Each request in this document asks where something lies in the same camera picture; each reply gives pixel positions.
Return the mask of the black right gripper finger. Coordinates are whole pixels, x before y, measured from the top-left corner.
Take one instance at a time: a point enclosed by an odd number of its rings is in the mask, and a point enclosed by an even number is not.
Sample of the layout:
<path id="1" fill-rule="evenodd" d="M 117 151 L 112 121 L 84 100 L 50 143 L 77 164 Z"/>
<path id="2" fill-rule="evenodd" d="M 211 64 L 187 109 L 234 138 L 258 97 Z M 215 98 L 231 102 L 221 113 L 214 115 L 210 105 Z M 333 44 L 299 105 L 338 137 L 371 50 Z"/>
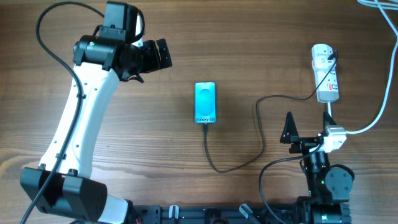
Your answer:
<path id="1" fill-rule="evenodd" d="M 323 127 L 327 127 L 329 125 L 336 125 L 335 121 L 333 118 L 329 115 L 327 111 L 323 112 Z"/>
<path id="2" fill-rule="evenodd" d="M 280 143 L 297 144 L 300 142 L 299 133 L 295 125 L 293 114 L 289 111 L 286 114 L 285 125 L 280 137 Z"/>

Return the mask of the blue Galaxy smartphone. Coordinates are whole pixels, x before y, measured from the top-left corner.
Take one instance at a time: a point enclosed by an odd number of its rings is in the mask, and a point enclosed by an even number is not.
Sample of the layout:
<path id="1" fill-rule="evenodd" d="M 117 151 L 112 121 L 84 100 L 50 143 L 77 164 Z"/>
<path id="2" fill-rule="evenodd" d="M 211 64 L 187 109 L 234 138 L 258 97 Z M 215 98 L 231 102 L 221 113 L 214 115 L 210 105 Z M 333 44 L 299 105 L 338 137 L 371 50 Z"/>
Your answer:
<path id="1" fill-rule="evenodd" d="M 215 82 L 195 84 L 195 122 L 216 123 L 216 85 Z"/>

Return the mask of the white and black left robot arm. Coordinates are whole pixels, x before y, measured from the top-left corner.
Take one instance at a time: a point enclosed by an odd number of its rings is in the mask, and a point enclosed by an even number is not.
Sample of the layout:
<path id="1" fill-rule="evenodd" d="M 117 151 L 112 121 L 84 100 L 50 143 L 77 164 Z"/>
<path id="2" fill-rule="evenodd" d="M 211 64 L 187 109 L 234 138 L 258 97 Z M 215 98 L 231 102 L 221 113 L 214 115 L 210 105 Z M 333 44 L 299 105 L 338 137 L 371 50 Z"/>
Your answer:
<path id="1" fill-rule="evenodd" d="M 142 11 L 123 2 L 106 4 L 103 23 L 73 48 L 67 67 L 72 85 L 52 143 L 37 168 L 24 168 L 20 183 L 31 199 L 31 211 L 71 218 L 74 223 L 142 223 L 130 200 L 108 193 L 91 178 L 100 126 L 122 82 L 142 81 L 145 73 L 172 66 L 164 39 L 143 40 Z"/>

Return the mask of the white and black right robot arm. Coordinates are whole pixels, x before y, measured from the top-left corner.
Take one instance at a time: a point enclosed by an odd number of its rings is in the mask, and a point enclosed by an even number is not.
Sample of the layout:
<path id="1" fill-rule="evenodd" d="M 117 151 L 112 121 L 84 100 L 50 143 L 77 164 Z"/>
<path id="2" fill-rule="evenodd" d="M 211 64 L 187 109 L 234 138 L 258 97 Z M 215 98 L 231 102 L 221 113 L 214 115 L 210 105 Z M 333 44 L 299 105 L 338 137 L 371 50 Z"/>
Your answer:
<path id="1" fill-rule="evenodd" d="M 292 209 L 292 223 L 351 223 L 349 193 L 354 172 L 342 164 L 331 165 L 328 154 L 346 141 L 346 130 L 324 112 L 323 131 L 315 137 L 300 137 L 294 117 L 288 112 L 280 142 L 290 144 L 289 152 L 300 155 L 308 197 L 298 197 Z"/>

